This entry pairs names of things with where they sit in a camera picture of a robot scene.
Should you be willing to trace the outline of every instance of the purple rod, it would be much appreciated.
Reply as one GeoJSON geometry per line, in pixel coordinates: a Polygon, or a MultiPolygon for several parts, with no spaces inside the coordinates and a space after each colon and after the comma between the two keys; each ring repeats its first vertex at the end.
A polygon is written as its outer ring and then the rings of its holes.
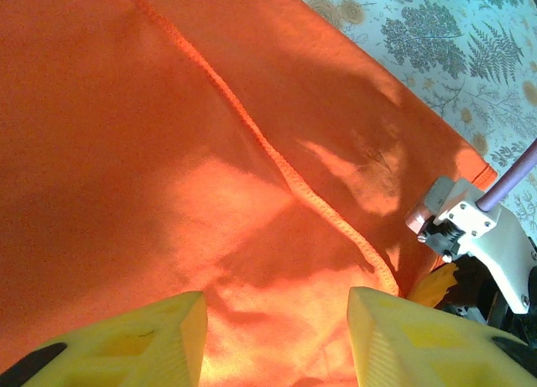
{"type": "Polygon", "coordinates": [[[476,202],[484,212],[492,210],[537,165],[537,139],[505,174],[476,202]]]}

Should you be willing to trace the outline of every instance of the screw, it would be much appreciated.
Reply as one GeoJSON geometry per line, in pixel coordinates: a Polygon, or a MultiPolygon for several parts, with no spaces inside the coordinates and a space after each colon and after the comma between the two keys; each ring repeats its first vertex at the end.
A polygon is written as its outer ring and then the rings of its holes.
{"type": "Polygon", "coordinates": [[[444,253],[444,255],[442,255],[442,261],[449,264],[451,261],[453,261],[453,256],[450,253],[444,253]]]}

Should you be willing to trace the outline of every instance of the orange fabric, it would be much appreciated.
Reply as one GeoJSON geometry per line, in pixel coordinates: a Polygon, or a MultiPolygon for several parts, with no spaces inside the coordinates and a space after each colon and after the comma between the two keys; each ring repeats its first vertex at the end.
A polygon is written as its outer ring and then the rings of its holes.
{"type": "Polygon", "coordinates": [[[404,214],[494,173],[299,0],[2,0],[0,368],[203,290],[201,385],[355,384],[347,292],[435,264],[404,214]]]}

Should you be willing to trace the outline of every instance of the patterned fabric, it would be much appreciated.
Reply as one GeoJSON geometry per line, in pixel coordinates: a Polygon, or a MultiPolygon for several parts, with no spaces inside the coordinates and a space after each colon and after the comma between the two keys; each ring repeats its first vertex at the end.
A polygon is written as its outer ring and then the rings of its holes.
{"type": "MultiPolygon", "coordinates": [[[[304,0],[501,175],[537,137],[534,0],[304,0]]],[[[503,204],[537,238],[537,170],[503,204]]]]}

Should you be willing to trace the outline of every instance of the orange cloth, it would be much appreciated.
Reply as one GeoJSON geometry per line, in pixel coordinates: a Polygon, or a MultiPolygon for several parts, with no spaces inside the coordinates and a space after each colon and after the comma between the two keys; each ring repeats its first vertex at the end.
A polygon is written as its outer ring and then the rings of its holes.
{"type": "Polygon", "coordinates": [[[353,385],[349,287],[404,295],[404,214],[493,180],[300,0],[1,2],[2,369],[200,289],[201,385],[353,385]]]}

